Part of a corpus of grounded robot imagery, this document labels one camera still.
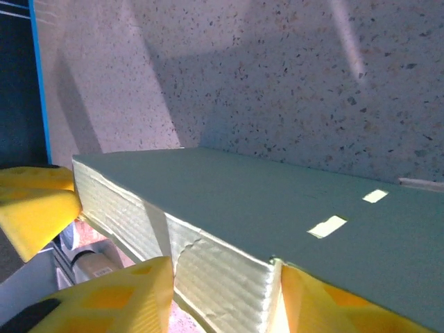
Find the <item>terrazzo wall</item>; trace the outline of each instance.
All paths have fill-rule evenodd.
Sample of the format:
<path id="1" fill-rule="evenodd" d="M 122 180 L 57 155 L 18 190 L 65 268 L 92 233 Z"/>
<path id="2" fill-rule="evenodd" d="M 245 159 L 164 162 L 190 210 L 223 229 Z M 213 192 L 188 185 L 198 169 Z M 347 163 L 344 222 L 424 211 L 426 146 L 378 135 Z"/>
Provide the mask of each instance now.
<path id="1" fill-rule="evenodd" d="M 35 0 L 53 161 L 209 146 L 444 181 L 444 1 Z"/>

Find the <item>corrugated cardboard edge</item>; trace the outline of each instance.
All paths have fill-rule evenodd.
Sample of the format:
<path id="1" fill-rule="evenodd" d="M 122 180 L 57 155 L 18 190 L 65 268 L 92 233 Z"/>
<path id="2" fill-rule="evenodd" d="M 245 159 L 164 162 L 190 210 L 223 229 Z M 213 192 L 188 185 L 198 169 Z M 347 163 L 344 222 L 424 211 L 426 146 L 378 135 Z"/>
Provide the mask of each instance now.
<path id="1" fill-rule="evenodd" d="M 280 292 L 280 264 L 261 262 L 191 224 L 165 214 L 105 179 L 98 171 L 75 160 L 73 165 L 84 214 L 92 226 L 110 235 L 137 262 L 160 255 L 172 256 L 178 303 L 186 303 L 193 310 L 190 314 L 201 325 L 210 328 L 209 332 L 271 331 Z M 110 196 L 115 196 L 116 202 L 107 203 Z M 132 235 L 137 235 L 134 238 L 128 228 L 135 228 L 137 223 L 133 221 L 138 216 L 145 221 L 142 224 L 146 234 L 144 237 L 134 229 Z M 222 264 L 221 255 L 225 256 Z M 225 284 L 217 282 L 224 277 Z"/>

